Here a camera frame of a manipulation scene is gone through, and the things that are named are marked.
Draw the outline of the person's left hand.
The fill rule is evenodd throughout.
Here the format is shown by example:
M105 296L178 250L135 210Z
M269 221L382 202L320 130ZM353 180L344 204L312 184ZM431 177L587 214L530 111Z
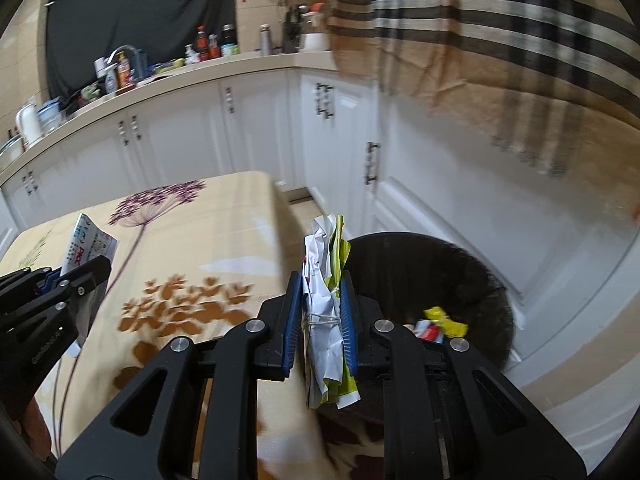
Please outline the person's left hand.
M51 436L35 398L30 400L24 414L16 422L16 428L26 439L34 455L44 462L51 454Z

